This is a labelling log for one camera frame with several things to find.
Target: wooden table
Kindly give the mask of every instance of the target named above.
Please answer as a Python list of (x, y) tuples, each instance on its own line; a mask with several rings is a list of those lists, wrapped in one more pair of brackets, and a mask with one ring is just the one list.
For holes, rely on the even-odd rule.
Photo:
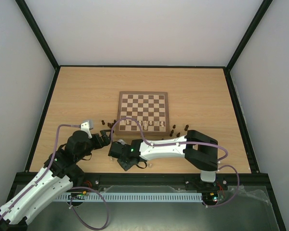
[[(184, 127), (216, 139), (229, 151), (221, 165), (233, 165), (239, 173), (250, 173), (242, 138), (236, 121), (222, 69), (61, 67), (45, 118), (30, 171), (38, 171), (53, 150), (56, 128), (60, 124), (80, 124), (92, 118), (94, 132), (108, 129), (107, 122), (117, 117), (119, 92), (166, 91), (170, 124), (175, 134), (186, 134)], [(66, 143), (74, 128), (60, 130), (59, 144)], [(129, 143), (137, 136), (115, 136)], [(147, 137), (147, 139), (169, 139)], [(125, 173), (116, 160), (108, 157), (110, 145), (93, 151), (90, 161), (80, 161), (84, 172)], [(151, 167), (132, 167), (126, 173), (199, 173), (187, 160), (165, 158), (149, 161)], [(233, 173), (230, 168), (223, 173)]]

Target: black metal frame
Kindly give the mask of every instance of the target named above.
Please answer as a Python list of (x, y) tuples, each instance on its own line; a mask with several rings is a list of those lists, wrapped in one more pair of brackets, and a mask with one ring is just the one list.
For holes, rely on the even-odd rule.
[[(36, 173), (28, 172), (32, 163), (32, 159), (34, 156), (35, 149), (38, 144), (39, 136), (41, 133), (41, 129), (47, 114), (47, 110), (50, 104), (50, 100), (53, 94), (53, 90), (56, 84), (56, 80), (58, 78), (60, 67), (68, 67), (68, 66), (82, 66), (82, 67), (142, 67), (142, 68), (220, 68), (223, 69), (226, 82), (228, 85), (230, 97), (233, 103), (234, 111), (236, 114), (238, 126), (240, 129), (240, 133), (242, 136), (242, 140), (244, 143), (245, 151), (247, 154), (247, 158), (249, 161), (251, 174), (239, 174), (240, 175), (240, 182), (246, 186), (265, 186), (270, 201), (273, 205), (273, 210), (276, 216), (276, 220), (278, 222), (280, 230), (286, 230), (285, 224), (283, 222), (282, 216), (280, 214), (278, 204), (272, 189), (271, 182), (267, 174), (260, 173), (259, 167), (257, 164), (257, 160), (255, 157), (255, 153), (253, 151), (253, 147), (250, 142), (250, 137), (248, 134), (248, 130), (246, 127), (246, 123), (242, 114), (242, 110), (238, 101), (238, 97), (236, 95), (236, 89), (234, 87), (230, 71), (235, 65), (236, 61), (238, 60), (240, 54), (243, 52), (246, 44), (248, 43), (250, 37), (252, 36), (253, 32), (257, 28), (259, 22), (263, 18), (265, 12), (269, 8), (271, 2), (273, 0), (263, 0), (261, 6), (259, 7), (257, 13), (255, 14), (252, 22), (250, 23), (246, 33), (244, 34), (242, 40), (240, 41), (235, 53), (233, 54), (231, 60), (229, 61), (227, 67), (225, 66), (141, 66), (141, 65), (59, 65), (56, 61), (51, 49), (49, 48), (45, 37), (43, 36), (41, 30), (38, 27), (30, 9), (28, 8), (26, 2), (24, 0), (15, 0), (18, 4), (20, 10), (22, 11), (24, 17), (26, 18), (27, 22), (29, 23), (32, 31), (34, 32), (35, 36), (37, 37), (38, 41), (40, 42), (42, 48), (44, 49), (47, 57), (49, 58), (50, 62), (52, 63), (55, 74), (53, 76), (53, 81), (49, 90), (49, 94), (46, 99), (46, 103), (42, 112), (42, 116), (38, 125), (38, 129), (32, 144), (32, 148), (30, 150), (29, 158), (26, 163), (25, 172), (17, 173), (15, 180), (13, 182), (11, 191), (8, 196), (8, 200), (10, 200), (16, 191), (17, 185), (26, 185), (33, 179)], [(99, 186), (109, 186), (109, 185), (169, 185), (169, 186), (180, 186), (184, 187), (187, 178), (190, 177), (199, 177), (199, 174), (95, 174), (95, 173), (88, 173), (86, 177), (90, 179), (92, 182), (96, 180), (99, 181)], [(236, 175), (235, 174), (218, 174), (217, 177), (223, 178), (227, 181), (227, 185), (236, 185)]]

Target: light wood surface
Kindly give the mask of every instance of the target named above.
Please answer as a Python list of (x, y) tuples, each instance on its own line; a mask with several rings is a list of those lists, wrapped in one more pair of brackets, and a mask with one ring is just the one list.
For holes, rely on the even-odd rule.
[[(220, 165), (233, 165), (239, 173), (250, 173), (242, 138), (222, 69), (188, 68), (103, 68), (62, 67), (42, 128), (30, 171), (38, 171), (53, 150), (56, 128), (60, 124), (80, 124), (92, 118), (94, 132), (107, 129), (107, 122), (117, 117), (119, 92), (166, 91), (169, 99), (170, 124), (175, 135), (198, 130), (216, 139), (229, 151)], [(66, 143), (73, 128), (60, 130), (59, 144)], [(116, 136), (129, 143), (136, 136)], [(166, 137), (148, 136), (159, 140)], [(80, 161), (84, 172), (124, 173), (116, 160), (108, 157), (109, 146), (93, 151), (90, 161)], [(132, 167), (126, 173), (199, 173), (183, 158), (149, 161), (151, 167)], [(224, 168), (221, 172), (233, 173)]]

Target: chessboard frame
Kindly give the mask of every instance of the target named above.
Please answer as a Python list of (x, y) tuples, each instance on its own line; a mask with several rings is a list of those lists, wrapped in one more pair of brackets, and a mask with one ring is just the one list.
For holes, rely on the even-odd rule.
[[(144, 135), (152, 135), (152, 136), (167, 136), (170, 134), (170, 121), (169, 121), (169, 105), (168, 105), (168, 93), (164, 91), (120, 91), (119, 93), (119, 102), (118, 102), (118, 114), (117, 120), (120, 119), (121, 112), (121, 104), (122, 104), (122, 96), (124, 94), (145, 94), (145, 95), (164, 95), (165, 98), (165, 128), (166, 131), (144, 131)], [(120, 123), (118, 123), (115, 127), (116, 135), (139, 135), (140, 131), (120, 131), (119, 130)]]

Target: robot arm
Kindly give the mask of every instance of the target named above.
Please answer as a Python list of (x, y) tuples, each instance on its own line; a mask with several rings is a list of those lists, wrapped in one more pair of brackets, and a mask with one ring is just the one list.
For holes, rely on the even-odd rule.
[[(0, 221), (0, 231), (25, 231), (37, 214), (57, 196), (83, 182), (84, 172), (77, 166), (77, 162), (91, 155), (91, 151), (109, 145), (110, 138), (106, 132), (110, 130), (100, 131), (101, 136), (91, 134), (90, 121), (82, 123), (80, 128), (81, 130), (75, 131), (68, 138), (65, 145), (58, 148), (48, 171), (47, 166), (51, 162), (52, 155), (28, 185), (12, 200), (0, 207), (0, 217), (6, 213)], [(36, 183), (43, 174), (45, 174), (44, 177)], [(30, 191), (21, 197), (29, 187), (32, 187)], [(11, 208), (12, 203), (17, 199), (19, 200)]]
[(176, 139), (148, 141), (133, 140), (131, 145), (113, 142), (109, 156), (117, 158), (121, 167), (127, 171), (139, 162), (145, 162), (156, 158), (180, 157), (185, 158), (196, 168), (201, 170), (201, 180), (214, 182), (217, 171), (217, 148), (198, 145), (194, 149), (191, 143), (205, 142), (217, 145), (217, 141), (198, 131), (189, 130), (186, 136)]

